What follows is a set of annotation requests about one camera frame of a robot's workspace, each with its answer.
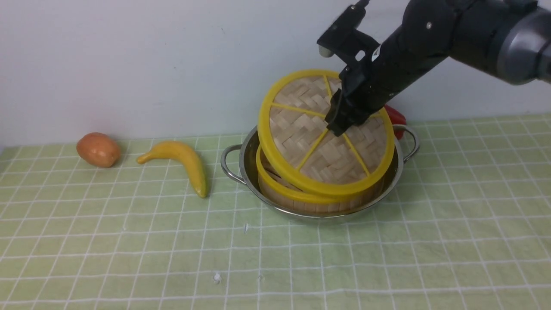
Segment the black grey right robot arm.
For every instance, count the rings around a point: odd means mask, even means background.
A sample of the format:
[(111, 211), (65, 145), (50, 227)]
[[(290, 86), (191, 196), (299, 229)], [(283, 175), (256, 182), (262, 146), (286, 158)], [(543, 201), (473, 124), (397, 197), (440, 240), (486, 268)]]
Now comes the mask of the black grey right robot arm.
[(320, 55), (346, 64), (325, 116), (336, 136), (447, 57), (514, 86), (550, 82), (551, 14), (536, 0), (410, 0), (382, 43), (358, 30), (368, 4), (348, 6), (317, 40)]

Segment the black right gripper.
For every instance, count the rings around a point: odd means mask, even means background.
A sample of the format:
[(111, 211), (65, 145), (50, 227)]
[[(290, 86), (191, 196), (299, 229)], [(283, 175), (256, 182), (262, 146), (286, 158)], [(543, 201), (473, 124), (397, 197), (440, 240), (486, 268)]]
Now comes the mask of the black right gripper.
[(357, 65), (341, 73), (331, 97), (328, 129), (342, 136), (362, 126), (394, 96), (449, 56), (458, 12), (452, 0), (411, 0), (401, 25)]

